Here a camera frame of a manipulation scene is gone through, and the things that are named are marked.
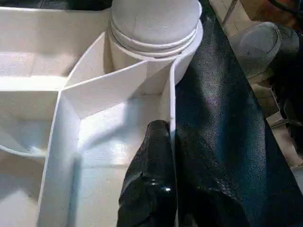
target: plastic compartment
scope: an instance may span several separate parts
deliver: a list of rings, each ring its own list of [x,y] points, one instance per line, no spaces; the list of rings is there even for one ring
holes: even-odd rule
[[[148,123],[170,120],[169,80],[161,94],[136,92],[147,78],[147,68],[143,61],[62,91],[38,226],[116,225],[125,172]]]
[[[35,226],[43,166],[0,151],[1,226]]]
[[[57,91],[0,91],[0,149],[45,157]]]
[[[62,89],[108,19],[109,10],[0,7],[0,90]]]

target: cylindrical white cap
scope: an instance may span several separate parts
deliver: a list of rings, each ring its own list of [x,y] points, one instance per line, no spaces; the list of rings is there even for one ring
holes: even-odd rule
[[[113,0],[115,38],[139,54],[167,56],[185,49],[196,36],[202,8],[197,0]]]

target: black textured surface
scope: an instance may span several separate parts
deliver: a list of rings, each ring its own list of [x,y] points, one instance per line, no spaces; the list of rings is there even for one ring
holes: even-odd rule
[[[212,8],[208,1],[201,3],[204,37],[176,87],[177,156],[183,157],[178,159],[183,172],[178,168],[177,181],[185,183],[187,192],[180,198],[193,201],[201,187],[222,188],[232,192],[229,198],[240,204],[252,227],[301,223],[302,194]],[[201,204],[197,212],[207,217],[202,202],[212,201],[196,199]],[[213,209],[231,221],[239,215],[217,207],[211,207],[210,215]]]
[[[118,227],[173,227],[177,210],[169,125],[153,121],[125,174]]]

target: white plastic mold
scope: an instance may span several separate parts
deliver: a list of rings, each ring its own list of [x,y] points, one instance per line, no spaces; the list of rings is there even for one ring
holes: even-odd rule
[[[109,10],[0,8],[0,226],[115,226],[148,123],[170,122],[173,141],[201,22],[167,58],[130,52],[108,23]]]

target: wooden surface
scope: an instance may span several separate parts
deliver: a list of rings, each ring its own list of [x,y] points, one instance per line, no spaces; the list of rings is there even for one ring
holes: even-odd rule
[[[297,9],[295,0],[278,0],[279,3]],[[272,21],[299,30],[296,17],[272,5],[268,0],[241,0],[241,3],[251,20]]]

